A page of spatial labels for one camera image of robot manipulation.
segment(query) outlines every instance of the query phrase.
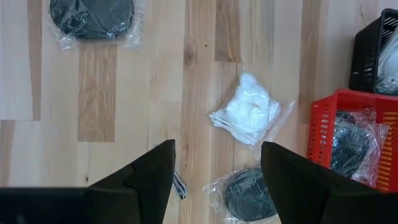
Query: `black fabric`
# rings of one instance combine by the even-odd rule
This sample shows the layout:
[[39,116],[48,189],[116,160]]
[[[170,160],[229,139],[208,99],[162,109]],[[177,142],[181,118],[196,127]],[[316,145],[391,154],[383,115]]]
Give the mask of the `black fabric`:
[[260,167],[234,175],[224,199],[229,212],[245,222],[262,220],[277,213]]
[[133,25],[132,0],[51,0],[50,14],[64,33],[83,40],[114,40]]
[[330,169],[351,178],[366,157],[370,132],[358,126],[349,113],[338,112],[335,120]]

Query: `black plastic basket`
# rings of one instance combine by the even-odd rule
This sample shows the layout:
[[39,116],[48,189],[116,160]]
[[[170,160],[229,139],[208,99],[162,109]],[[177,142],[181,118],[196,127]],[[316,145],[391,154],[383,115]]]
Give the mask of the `black plastic basket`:
[[385,9],[380,18],[355,35],[349,78],[350,89],[380,93],[376,88],[379,55],[387,38],[393,33],[397,25],[398,10]]

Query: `wrapped package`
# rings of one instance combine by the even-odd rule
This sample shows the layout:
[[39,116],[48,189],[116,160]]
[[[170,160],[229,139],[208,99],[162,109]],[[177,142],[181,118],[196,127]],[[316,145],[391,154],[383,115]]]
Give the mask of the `wrapped package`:
[[377,69],[376,88],[380,93],[398,93],[398,28],[384,44]]
[[381,148],[389,126],[375,122],[376,112],[338,111],[330,169],[370,187],[376,186]]
[[234,171],[204,188],[225,224],[269,223],[278,218],[260,165]]
[[214,127],[225,128],[237,141],[258,146],[262,140],[275,138],[295,103],[282,105],[273,100],[253,75],[244,73],[233,98],[225,107],[210,114],[210,119]]
[[49,0],[47,24],[61,49],[142,44],[145,0]]

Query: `red plastic basket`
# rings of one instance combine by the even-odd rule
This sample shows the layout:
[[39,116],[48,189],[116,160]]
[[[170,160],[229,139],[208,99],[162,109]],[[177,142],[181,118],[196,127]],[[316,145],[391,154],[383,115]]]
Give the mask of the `red plastic basket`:
[[398,97],[338,90],[334,95],[314,102],[307,158],[330,168],[336,110],[372,106],[376,108],[376,122],[390,126],[381,151],[376,188],[383,192],[398,192]]

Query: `wooden floor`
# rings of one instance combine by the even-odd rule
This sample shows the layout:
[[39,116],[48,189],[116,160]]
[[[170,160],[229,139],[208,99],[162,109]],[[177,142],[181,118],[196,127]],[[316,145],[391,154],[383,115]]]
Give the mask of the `wooden floor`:
[[276,142],[305,154],[310,103],[347,87],[357,31],[398,0],[147,0],[144,45],[60,51],[48,3],[0,0],[0,185],[86,186],[166,139],[189,195],[164,223],[222,223],[202,188],[251,160],[208,114],[252,72],[299,98]]

